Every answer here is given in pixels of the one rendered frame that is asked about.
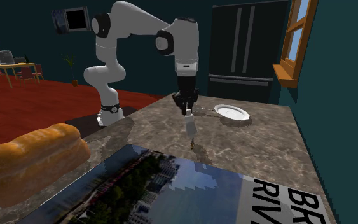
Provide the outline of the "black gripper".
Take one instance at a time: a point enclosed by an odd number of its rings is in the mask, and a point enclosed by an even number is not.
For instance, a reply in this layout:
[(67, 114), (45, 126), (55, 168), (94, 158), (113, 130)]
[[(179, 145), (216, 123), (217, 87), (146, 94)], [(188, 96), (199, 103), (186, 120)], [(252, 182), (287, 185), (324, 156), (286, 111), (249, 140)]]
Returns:
[(199, 89), (196, 87), (196, 76), (178, 76), (177, 84), (179, 91), (172, 98), (182, 115), (186, 115), (188, 109), (193, 110), (194, 103), (198, 100)]

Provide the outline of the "white tapered tool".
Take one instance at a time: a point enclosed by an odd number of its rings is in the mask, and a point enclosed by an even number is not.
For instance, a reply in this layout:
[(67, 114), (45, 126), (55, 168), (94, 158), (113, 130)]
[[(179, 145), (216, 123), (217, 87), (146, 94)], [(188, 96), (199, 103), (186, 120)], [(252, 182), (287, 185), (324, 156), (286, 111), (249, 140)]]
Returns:
[(184, 121), (186, 124), (186, 134), (191, 139), (191, 149), (194, 148), (194, 137), (198, 133), (197, 127), (195, 124), (194, 116), (190, 109), (186, 110), (186, 115), (184, 116)]

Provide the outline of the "white plate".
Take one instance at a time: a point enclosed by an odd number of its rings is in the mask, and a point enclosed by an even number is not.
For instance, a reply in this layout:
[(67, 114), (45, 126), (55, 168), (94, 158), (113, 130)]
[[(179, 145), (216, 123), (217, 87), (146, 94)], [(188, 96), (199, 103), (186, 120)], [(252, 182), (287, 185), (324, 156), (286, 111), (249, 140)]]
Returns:
[(248, 112), (232, 105), (218, 104), (214, 106), (214, 111), (225, 118), (232, 120), (245, 121), (250, 118)]

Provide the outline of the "black refrigerator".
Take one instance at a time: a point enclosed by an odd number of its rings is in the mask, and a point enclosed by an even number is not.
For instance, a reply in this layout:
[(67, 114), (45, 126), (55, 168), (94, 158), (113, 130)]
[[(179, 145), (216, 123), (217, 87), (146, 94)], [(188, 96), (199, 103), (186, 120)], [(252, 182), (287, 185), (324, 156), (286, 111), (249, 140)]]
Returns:
[(214, 6), (208, 95), (267, 103), (289, 0)]

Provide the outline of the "city photo book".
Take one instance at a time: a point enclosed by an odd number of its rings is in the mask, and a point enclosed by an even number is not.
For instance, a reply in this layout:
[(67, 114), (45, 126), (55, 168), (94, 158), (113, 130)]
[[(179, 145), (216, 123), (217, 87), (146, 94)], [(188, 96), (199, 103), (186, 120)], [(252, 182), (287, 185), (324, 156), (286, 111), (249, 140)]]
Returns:
[(18, 224), (331, 224), (315, 194), (128, 144)]

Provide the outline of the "dark robot stand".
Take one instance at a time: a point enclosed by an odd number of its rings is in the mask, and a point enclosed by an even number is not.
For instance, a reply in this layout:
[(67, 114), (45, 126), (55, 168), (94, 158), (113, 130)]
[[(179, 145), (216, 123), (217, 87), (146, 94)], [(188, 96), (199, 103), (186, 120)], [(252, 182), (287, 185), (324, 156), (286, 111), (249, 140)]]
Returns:
[(120, 120), (110, 126), (102, 127), (99, 125), (97, 118), (98, 114), (92, 114), (67, 120), (65, 123), (75, 126), (83, 139), (93, 134), (98, 135), (99, 137), (107, 134), (127, 134), (130, 132), (129, 129), (134, 125), (130, 120)]

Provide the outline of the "potted green plant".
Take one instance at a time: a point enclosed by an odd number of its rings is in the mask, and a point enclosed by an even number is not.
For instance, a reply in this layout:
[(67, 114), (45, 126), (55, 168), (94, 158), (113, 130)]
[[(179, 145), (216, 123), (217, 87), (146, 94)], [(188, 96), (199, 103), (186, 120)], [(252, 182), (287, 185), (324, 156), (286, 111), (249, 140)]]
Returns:
[(77, 87), (78, 86), (78, 80), (75, 78), (74, 71), (73, 71), (74, 55), (73, 54), (69, 55), (67, 53), (67, 54), (62, 55), (62, 59), (64, 61), (66, 61), (68, 63), (68, 66), (70, 67), (71, 78), (72, 78), (72, 80), (71, 80), (72, 86)]

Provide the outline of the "red dining chair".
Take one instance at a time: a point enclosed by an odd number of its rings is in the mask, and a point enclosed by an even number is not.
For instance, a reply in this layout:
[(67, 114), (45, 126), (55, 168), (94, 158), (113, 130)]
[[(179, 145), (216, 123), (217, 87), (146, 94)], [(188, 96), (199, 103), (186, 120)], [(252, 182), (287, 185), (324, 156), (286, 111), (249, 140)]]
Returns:
[(33, 77), (34, 77), (35, 79), (41, 78), (42, 80), (44, 80), (43, 70), (42, 70), (41, 64), (36, 64), (36, 72), (33, 73)]
[(27, 80), (32, 80), (34, 83), (37, 83), (37, 73), (33, 73), (32, 69), (29, 67), (22, 67), (20, 74), (17, 74), (17, 78), (20, 85), (25, 85)]

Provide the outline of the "brown bread loaf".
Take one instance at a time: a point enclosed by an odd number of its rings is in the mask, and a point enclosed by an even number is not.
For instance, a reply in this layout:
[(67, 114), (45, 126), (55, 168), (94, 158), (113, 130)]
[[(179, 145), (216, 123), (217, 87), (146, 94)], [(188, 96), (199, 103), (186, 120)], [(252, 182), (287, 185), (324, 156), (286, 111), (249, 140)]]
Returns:
[(0, 144), (0, 207), (32, 197), (90, 158), (79, 130), (57, 123)]

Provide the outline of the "yellow dining table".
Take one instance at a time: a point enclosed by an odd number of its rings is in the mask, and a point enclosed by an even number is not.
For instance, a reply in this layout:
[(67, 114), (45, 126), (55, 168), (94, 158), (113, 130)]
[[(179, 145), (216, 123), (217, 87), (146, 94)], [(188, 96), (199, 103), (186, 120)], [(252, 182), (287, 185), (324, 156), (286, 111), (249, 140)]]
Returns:
[[(14, 61), (12, 63), (0, 62), (0, 69), (4, 69), (4, 75), (5, 75), (6, 79), (8, 80), (10, 88), (13, 88), (13, 86), (12, 86), (10, 78), (8, 76), (7, 69), (12, 69), (15, 79), (18, 80), (17, 73), (15, 72), (15, 68), (22, 68), (22, 67), (33, 67), (34, 71), (36, 72), (36, 64), (35, 63), (25, 63), (25, 62), (15, 63)], [(37, 78), (36, 81), (38, 84), (40, 84), (39, 78)]]

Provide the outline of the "large wooden frame window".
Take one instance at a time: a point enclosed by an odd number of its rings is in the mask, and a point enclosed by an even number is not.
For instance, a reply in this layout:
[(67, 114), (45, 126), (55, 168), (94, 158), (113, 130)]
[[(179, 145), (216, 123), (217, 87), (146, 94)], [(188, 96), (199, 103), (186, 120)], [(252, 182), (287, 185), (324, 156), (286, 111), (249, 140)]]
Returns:
[(319, 0), (292, 0), (280, 62), (273, 64), (282, 87), (296, 88)]

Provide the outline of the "dark wall picture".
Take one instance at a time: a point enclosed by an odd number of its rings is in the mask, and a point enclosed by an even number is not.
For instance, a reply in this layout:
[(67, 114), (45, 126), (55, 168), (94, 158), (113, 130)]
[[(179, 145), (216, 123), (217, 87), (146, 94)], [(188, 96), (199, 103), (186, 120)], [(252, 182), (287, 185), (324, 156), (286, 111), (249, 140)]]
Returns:
[(51, 16), (55, 32), (59, 35), (90, 30), (90, 20), (86, 6), (52, 10)]

